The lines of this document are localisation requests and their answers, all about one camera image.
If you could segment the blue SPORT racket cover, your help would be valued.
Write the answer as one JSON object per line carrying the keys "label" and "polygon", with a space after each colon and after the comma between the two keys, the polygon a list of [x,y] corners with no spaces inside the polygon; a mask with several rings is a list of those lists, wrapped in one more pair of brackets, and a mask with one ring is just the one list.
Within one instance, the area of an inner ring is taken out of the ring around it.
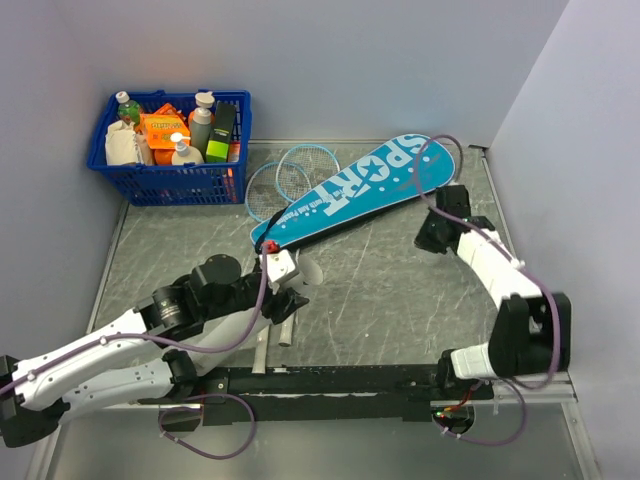
{"label": "blue SPORT racket cover", "polygon": [[281,248],[300,248],[359,220],[426,194],[451,182],[454,156],[431,142],[420,163],[416,154],[429,138],[421,134],[394,137],[352,162],[286,207],[271,226],[264,221],[250,233]]}

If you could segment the blue racket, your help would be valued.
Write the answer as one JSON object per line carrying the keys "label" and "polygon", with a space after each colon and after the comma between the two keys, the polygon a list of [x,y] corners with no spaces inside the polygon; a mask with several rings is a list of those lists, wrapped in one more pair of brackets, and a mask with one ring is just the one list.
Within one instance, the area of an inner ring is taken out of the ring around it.
{"label": "blue racket", "polygon": [[276,168],[275,185],[289,203],[340,170],[335,155],[317,144],[300,144],[289,149]]}
{"label": "blue racket", "polygon": [[[250,217],[258,223],[269,220],[282,210],[289,202],[276,188],[276,169],[278,163],[273,161],[259,167],[248,181],[245,192],[245,207]],[[269,347],[270,327],[262,329],[257,335],[254,363],[254,374],[266,373],[267,351]]]}

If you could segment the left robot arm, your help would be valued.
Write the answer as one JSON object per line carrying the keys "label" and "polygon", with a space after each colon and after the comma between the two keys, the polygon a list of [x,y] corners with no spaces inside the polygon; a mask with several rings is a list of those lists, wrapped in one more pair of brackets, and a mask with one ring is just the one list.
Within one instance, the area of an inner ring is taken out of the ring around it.
{"label": "left robot arm", "polygon": [[31,359],[1,358],[1,438],[35,443],[79,416],[138,400],[192,398],[198,380],[308,304],[319,265],[282,250],[243,273],[208,258],[86,336]]}

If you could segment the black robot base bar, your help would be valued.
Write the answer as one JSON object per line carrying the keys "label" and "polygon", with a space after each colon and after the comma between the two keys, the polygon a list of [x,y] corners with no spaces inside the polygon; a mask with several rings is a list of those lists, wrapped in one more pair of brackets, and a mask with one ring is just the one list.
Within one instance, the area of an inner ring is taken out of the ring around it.
{"label": "black robot base bar", "polygon": [[442,380],[436,365],[219,367],[195,384],[193,395],[226,393],[252,408],[258,421],[396,418],[429,422],[431,408],[457,404],[473,380]]}

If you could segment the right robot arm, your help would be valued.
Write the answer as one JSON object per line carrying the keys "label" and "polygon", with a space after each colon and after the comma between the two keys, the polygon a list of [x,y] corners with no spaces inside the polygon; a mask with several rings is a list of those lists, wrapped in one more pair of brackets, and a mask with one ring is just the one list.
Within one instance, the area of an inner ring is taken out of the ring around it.
{"label": "right robot arm", "polygon": [[465,186],[436,190],[415,244],[431,253],[454,253],[474,272],[497,309],[487,341],[441,355],[436,384],[444,396],[462,396],[472,380],[509,379],[538,390],[568,368],[569,298],[533,278],[489,219],[471,214]]}

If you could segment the white shuttlecock tube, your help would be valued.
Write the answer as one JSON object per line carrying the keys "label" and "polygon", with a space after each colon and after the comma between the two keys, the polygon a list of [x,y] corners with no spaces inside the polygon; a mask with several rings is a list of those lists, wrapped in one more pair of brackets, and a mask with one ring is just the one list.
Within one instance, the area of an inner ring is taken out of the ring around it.
{"label": "white shuttlecock tube", "polygon": [[324,280],[320,266],[310,257],[282,250],[258,261],[265,272],[258,275],[264,295],[250,308],[232,313],[194,343],[188,353],[197,375],[202,377],[235,352],[260,344],[258,337],[268,327],[280,324],[309,303],[313,289]]}

